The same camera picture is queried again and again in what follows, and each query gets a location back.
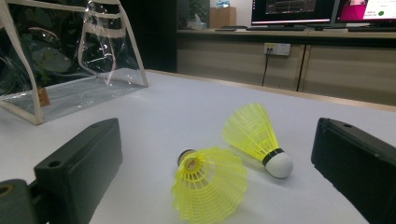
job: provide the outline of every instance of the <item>transparent bag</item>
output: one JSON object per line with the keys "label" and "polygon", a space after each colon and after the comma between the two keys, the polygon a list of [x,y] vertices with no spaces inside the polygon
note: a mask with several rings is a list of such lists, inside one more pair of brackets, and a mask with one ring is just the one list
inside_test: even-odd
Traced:
{"label": "transparent bag", "polygon": [[118,0],[0,0],[0,39],[0,106],[33,124],[148,86]]}

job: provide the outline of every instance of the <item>shuttlecock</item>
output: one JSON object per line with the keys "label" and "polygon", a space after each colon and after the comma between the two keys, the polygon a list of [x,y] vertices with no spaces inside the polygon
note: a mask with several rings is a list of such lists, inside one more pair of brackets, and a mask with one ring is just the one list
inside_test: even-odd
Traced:
{"label": "shuttlecock", "polygon": [[260,160],[274,177],[284,178],[291,173],[293,163],[279,147],[262,105],[250,104],[237,109],[227,119],[222,135],[230,145]]}
{"label": "shuttlecock", "polygon": [[230,150],[212,147],[181,153],[172,193],[180,218],[220,222],[235,211],[247,188],[247,171]]}

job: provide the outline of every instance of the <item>computer monitor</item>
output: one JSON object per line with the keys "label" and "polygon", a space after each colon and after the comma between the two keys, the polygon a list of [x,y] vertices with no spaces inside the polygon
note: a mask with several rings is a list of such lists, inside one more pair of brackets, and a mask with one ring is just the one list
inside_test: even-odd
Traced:
{"label": "computer monitor", "polygon": [[335,22],[396,26],[395,0],[341,0]]}
{"label": "computer monitor", "polygon": [[331,23],[338,0],[253,0],[251,25]]}

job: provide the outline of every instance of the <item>power outlet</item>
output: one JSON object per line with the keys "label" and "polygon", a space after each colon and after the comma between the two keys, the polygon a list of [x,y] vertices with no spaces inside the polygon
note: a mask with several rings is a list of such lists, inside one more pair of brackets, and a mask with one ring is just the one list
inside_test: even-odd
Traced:
{"label": "power outlet", "polygon": [[290,55],[290,44],[277,44],[276,46],[276,55]]}
{"label": "power outlet", "polygon": [[264,44],[264,55],[268,52],[269,54],[276,54],[276,45],[277,43],[265,43]]}

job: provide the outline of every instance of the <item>white table surface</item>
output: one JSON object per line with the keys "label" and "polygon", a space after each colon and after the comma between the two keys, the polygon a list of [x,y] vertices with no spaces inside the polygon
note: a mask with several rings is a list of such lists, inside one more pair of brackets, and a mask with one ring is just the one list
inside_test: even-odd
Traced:
{"label": "white table surface", "polygon": [[0,180],[35,179],[33,167],[89,125],[120,121],[124,163],[91,223],[186,223],[172,206],[177,157],[186,148],[227,147],[225,120],[249,103],[266,106],[294,169],[271,177],[248,156],[245,200],[224,223],[367,223],[310,161],[319,118],[338,119],[396,146],[396,113],[148,73],[149,87],[40,126],[0,109]]}

